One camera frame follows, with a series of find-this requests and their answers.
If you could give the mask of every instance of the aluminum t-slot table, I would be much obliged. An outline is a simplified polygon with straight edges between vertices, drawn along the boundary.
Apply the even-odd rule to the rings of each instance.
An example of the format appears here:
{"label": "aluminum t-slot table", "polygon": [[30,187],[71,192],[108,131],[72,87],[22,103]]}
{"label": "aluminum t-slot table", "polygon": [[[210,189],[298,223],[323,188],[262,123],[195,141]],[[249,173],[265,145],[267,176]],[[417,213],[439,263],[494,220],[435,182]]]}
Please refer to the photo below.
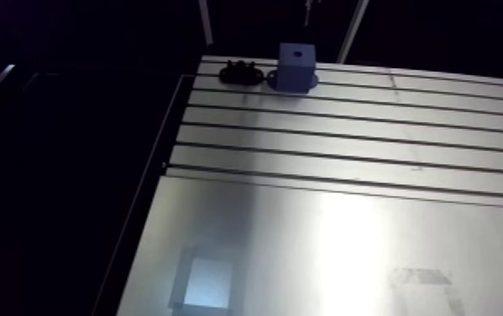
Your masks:
{"label": "aluminum t-slot table", "polygon": [[222,84],[227,59],[202,58],[119,315],[503,315],[503,79],[318,63],[288,95]]}

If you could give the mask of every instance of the black plastic part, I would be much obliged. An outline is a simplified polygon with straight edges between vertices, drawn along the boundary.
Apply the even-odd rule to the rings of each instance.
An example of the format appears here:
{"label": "black plastic part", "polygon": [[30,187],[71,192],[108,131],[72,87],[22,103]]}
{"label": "black plastic part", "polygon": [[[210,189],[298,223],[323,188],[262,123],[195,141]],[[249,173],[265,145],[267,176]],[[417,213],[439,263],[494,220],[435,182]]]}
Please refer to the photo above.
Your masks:
{"label": "black plastic part", "polygon": [[245,64],[244,61],[238,61],[234,65],[232,61],[228,61],[228,66],[220,71],[220,80],[224,83],[254,86],[264,79],[265,75],[255,68],[254,62]]}

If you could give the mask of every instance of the vertical metal post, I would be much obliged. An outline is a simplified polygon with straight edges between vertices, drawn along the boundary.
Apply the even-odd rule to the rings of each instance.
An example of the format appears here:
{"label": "vertical metal post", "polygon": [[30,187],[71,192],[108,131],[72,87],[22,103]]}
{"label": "vertical metal post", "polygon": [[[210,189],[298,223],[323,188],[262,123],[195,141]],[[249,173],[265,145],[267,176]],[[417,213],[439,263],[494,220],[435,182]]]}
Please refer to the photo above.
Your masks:
{"label": "vertical metal post", "polygon": [[338,55],[338,64],[344,64],[347,59],[347,55],[351,50],[351,45],[355,39],[355,35],[357,34],[357,30],[361,25],[361,20],[364,16],[364,11],[367,9],[369,5],[369,0],[359,0],[357,2],[357,7],[355,8],[355,12],[353,13],[353,17],[351,18],[351,23],[349,23],[349,29],[347,30],[347,34],[345,35],[345,39],[341,45],[341,50]]}
{"label": "vertical metal post", "polygon": [[202,29],[204,30],[204,40],[206,47],[214,43],[212,37],[212,25],[210,24],[210,13],[208,12],[208,0],[198,0],[200,6],[200,17],[202,18]]}

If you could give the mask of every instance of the dark background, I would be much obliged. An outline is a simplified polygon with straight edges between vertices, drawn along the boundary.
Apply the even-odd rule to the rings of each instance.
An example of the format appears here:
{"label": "dark background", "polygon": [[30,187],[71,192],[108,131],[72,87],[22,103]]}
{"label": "dark background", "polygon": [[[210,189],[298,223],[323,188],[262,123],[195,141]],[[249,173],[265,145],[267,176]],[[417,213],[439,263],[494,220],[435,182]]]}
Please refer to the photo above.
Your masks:
{"label": "dark background", "polygon": [[[304,29],[302,0],[209,3],[212,53],[303,41],[325,62],[356,4],[322,0]],[[0,88],[0,313],[91,314],[179,75],[206,51],[196,0],[0,0],[0,71],[18,65]],[[503,2],[371,0],[348,63],[503,77]],[[118,305],[150,171],[98,314]]]}

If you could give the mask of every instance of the blue block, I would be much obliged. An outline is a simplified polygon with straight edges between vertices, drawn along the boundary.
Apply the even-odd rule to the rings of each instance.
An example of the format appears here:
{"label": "blue block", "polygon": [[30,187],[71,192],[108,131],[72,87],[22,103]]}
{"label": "blue block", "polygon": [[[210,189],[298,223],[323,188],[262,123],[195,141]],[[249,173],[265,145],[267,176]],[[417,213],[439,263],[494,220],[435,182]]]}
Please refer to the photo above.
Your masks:
{"label": "blue block", "polygon": [[276,90],[308,93],[315,86],[316,48],[309,44],[280,43]]}

